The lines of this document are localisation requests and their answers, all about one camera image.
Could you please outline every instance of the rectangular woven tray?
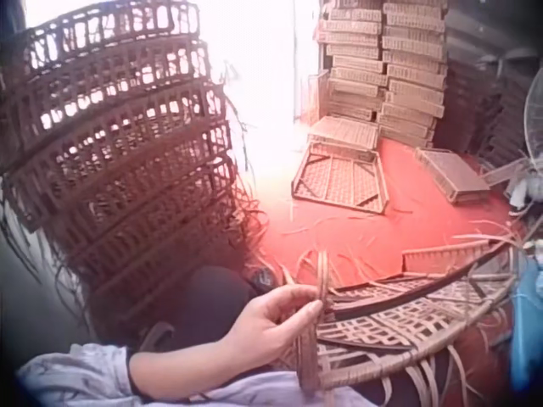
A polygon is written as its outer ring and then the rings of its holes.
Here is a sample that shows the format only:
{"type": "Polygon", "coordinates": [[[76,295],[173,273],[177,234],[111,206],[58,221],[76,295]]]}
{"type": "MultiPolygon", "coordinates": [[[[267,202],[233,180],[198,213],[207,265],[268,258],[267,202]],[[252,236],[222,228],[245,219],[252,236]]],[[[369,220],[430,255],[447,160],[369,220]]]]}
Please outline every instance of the rectangular woven tray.
{"type": "Polygon", "coordinates": [[[439,62],[428,57],[402,51],[383,51],[383,62],[426,70],[432,74],[438,74],[441,66],[439,62]]]}
{"type": "Polygon", "coordinates": [[[377,147],[378,128],[374,124],[327,116],[312,126],[309,134],[326,137],[329,142],[373,150],[377,147]]]}
{"type": "Polygon", "coordinates": [[[332,116],[345,117],[354,120],[372,121],[373,111],[370,109],[357,108],[342,103],[331,102],[328,111],[332,116]]]}
{"type": "Polygon", "coordinates": [[[383,103],[382,113],[388,116],[398,117],[403,120],[412,121],[426,127],[432,126],[434,117],[430,114],[419,112],[417,110],[395,106],[390,103],[383,103]]]}
{"type": "Polygon", "coordinates": [[[348,21],[348,20],[321,20],[321,30],[332,32],[355,32],[358,34],[381,34],[381,23],[370,21],[348,21]]]}
{"type": "Polygon", "coordinates": [[[378,74],[383,73],[383,61],[375,61],[372,59],[337,56],[333,57],[333,66],[351,68],[354,70],[367,70],[378,74]]]}
{"type": "Polygon", "coordinates": [[[362,95],[355,95],[345,92],[331,92],[330,101],[340,104],[348,104],[353,107],[373,110],[374,112],[381,111],[384,98],[377,96],[376,98],[370,98],[362,95]]]}
{"type": "Polygon", "coordinates": [[[457,154],[419,148],[415,157],[452,204],[479,201],[489,196],[487,183],[457,154]]]}
{"type": "Polygon", "coordinates": [[[380,23],[383,19],[381,10],[366,8],[333,8],[330,12],[331,20],[353,20],[353,21],[374,21],[380,23]]]}
{"type": "Polygon", "coordinates": [[[383,29],[384,36],[393,36],[396,38],[405,38],[406,40],[428,42],[431,44],[445,44],[445,35],[438,32],[427,30],[418,30],[416,28],[393,27],[386,25],[383,29]]]}
{"type": "Polygon", "coordinates": [[[353,70],[351,68],[332,68],[332,78],[368,83],[376,86],[386,86],[387,76],[366,72],[365,70],[353,70]]]}
{"type": "Polygon", "coordinates": [[[382,114],[377,115],[377,122],[380,125],[386,125],[387,127],[407,133],[411,136],[430,139],[430,133],[427,127],[418,125],[407,120],[398,119],[394,116],[386,116],[382,114]]]}
{"type": "Polygon", "coordinates": [[[396,104],[404,108],[415,109],[440,119],[443,118],[443,114],[445,113],[445,108],[443,106],[424,102],[422,99],[410,95],[397,95],[392,92],[387,92],[385,102],[396,104]]]}
{"type": "Polygon", "coordinates": [[[345,81],[343,79],[330,78],[328,81],[330,92],[345,92],[353,93],[355,95],[368,96],[370,98],[376,98],[379,94],[379,87],[377,85],[370,85],[367,83],[345,81]]]}
{"type": "Polygon", "coordinates": [[[440,91],[445,87],[445,75],[430,74],[425,70],[416,70],[415,68],[389,64],[387,66],[387,75],[391,78],[419,83],[440,91]]]}
{"type": "Polygon", "coordinates": [[[407,53],[417,53],[438,61],[443,61],[445,59],[445,45],[429,42],[383,35],[383,48],[405,51],[407,53]]]}
{"type": "Polygon", "coordinates": [[[356,45],[329,44],[326,46],[327,55],[344,55],[346,57],[358,57],[365,59],[379,59],[379,48],[359,47],[356,45]]]}
{"type": "Polygon", "coordinates": [[[389,201],[378,153],[311,142],[292,182],[293,198],[382,214],[389,201]]]}
{"type": "Polygon", "coordinates": [[[378,36],[352,32],[318,31],[316,40],[326,44],[356,45],[359,47],[378,47],[378,36]]]}
{"type": "Polygon", "coordinates": [[[428,89],[424,86],[413,85],[404,81],[397,81],[396,79],[389,80],[389,90],[398,95],[413,95],[417,98],[421,98],[425,102],[434,104],[443,104],[445,98],[443,92],[428,89]]]}
{"type": "Polygon", "coordinates": [[[416,14],[388,13],[387,24],[399,27],[417,28],[419,30],[445,32],[445,21],[416,14]]]}
{"type": "Polygon", "coordinates": [[[432,17],[434,19],[440,19],[443,16],[441,7],[421,6],[416,4],[385,3],[383,4],[383,13],[415,14],[432,17]]]}
{"type": "Polygon", "coordinates": [[[428,147],[429,145],[431,145],[429,140],[425,140],[421,137],[412,136],[404,131],[398,131],[386,125],[379,126],[379,137],[389,138],[390,140],[395,140],[397,142],[401,142],[407,146],[411,146],[414,148],[428,147]]]}

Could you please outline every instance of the dark pants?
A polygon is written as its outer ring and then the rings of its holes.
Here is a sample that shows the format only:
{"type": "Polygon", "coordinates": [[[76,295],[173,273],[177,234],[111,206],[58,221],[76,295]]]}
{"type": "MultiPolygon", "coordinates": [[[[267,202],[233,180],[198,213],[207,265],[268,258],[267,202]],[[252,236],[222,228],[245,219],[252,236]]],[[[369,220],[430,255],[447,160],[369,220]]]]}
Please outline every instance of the dark pants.
{"type": "MultiPolygon", "coordinates": [[[[223,267],[204,267],[198,270],[180,298],[180,312],[175,320],[170,321],[176,331],[167,349],[163,350],[190,348],[218,341],[230,331],[245,305],[257,295],[258,293],[232,270],[223,267]]],[[[271,369],[270,366],[262,366],[246,371],[230,382],[271,369]]]]}
{"type": "MultiPolygon", "coordinates": [[[[204,267],[197,271],[188,283],[188,290],[180,298],[179,309],[172,325],[176,328],[175,336],[168,349],[189,348],[218,341],[224,337],[245,305],[258,293],[238,273],[221,267],[204,267]]],[[[447,359],[445,355],[438,355],[438,382],[440,386],[445,381],[447,359]]],[[[224,386],[241,378],[270,371],[270,366],[246,371],[234,377],[224,386]]],[[[392,377],[396,389],[389,406],[416,406],[418,403],[417,390],[412,380],[405,372],[392,377]]],[[[359,394],[375,404],[384,401],[384,390],[380,380],[362,383],[352,387],[359,394]]]]}

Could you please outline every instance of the red floor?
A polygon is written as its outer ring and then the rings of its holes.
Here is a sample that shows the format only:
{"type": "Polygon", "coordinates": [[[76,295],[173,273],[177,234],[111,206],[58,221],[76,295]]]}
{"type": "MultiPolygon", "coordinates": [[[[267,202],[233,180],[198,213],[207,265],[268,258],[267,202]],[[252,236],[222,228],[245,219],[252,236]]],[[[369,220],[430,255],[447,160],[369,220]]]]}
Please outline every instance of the red floor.
{"type": "MultiPolygon", "coordinates": [[[[379,145],[390,195],[384,215],[293,201],[290,182],[301,154],[274,154],[277,145],[269,147],[260,146],[261,157],[253,159],[255,195],[270,218],[261,249],[266,261],[286,266],[298,282],[315,282],[311,268],[297,266],[300,256],[310,249],[330,253],[339,272],[333,278],[335,287],[350,286],[401,273],[402,250],[468,241],[452,238],[457,234],[503,233],[496,226],[470,223],[472,220],[492,220],[502,225],[509,220],[507,202],[498,192],[493,192],[487,203],[450,205],[415,160],[413,149],[390,140],[382,140],[379,145]],[[349,258],[361,261],[362,273],[349,258]]],[[[311,261],[316,263],[315,252],[311,261]]]]}

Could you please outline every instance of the white cloth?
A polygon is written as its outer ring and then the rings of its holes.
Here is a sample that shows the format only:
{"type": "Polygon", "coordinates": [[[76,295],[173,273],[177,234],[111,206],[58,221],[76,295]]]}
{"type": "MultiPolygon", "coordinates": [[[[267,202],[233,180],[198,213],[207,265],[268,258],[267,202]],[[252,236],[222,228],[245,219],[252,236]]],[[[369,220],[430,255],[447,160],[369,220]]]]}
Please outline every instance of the white cloth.
{"type": "MultiPolygon", "coordinates": [[[[73,345],[69,354],[38,356],[20,368],[18,378],[44,405],[69,407],[124,407],[144,405],[132,392],[126,366],[126,349],[115,346],[73,345]]],[[[205,394],[209,407],[240,405],[321,406],[318,394],[306,399],[296,373],[278,371],[251,376],[205,394]]],[[[350,387],[333,391],[335,405],[374,407],[350,387]]],[[[151,403],[153,407],[189,404],[151,403]]]]}
{"type": "Polygon", "coordinates": [[[535,202],[543,202],[543,177],[539,174],[528,175],[520,180],[512,190],[509,204],[522,209],[526,204],[526,197],[535,202]]]}

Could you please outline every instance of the stack of wicker baskets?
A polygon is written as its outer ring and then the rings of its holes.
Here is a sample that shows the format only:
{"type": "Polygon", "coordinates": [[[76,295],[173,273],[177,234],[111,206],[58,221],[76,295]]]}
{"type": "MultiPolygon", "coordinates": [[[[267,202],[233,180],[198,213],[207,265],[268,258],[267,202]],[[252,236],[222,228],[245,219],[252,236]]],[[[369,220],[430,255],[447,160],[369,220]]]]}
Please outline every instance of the stack of wicker baskets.
{"type": "Polygon", "coordinates": [[[382,137],[431,146],[436,119],[444,115],[445,8],[446,0],[387,0],[383,5],[388,92],[378,116],[382,137]]]}
{"type": "Polygon", "coordinates": [[[130,342],[167,319],[157,298],[244,241],[199,11],[183,0],[100,3],[2,50],[4,192],[85,283],[98,332],[130,342]]]}
{"type": "Polygon", "coordinates": [[[501,110],[500,89],[491,67],[449,59],[445,89],[445,117],[440,120],[434,145],[455,153],[476,153],[484,135],[495,128],[501,110]]]}
{"type": "Polygon", "coordinates": [[[342,1],[337,6],[319,30],[319,41],[333,56],[328,113],[374,122],[386,86],[380,60],[382,1],[342,1]]]}
{"type": "Polygon", "coordinates": [[[524,136],[524,105],[532,75],[521,75],[506,67],[501,78],[501,111],[491,121],[478,156],[489,167],[501,167],[527,153],[524,136]]]}

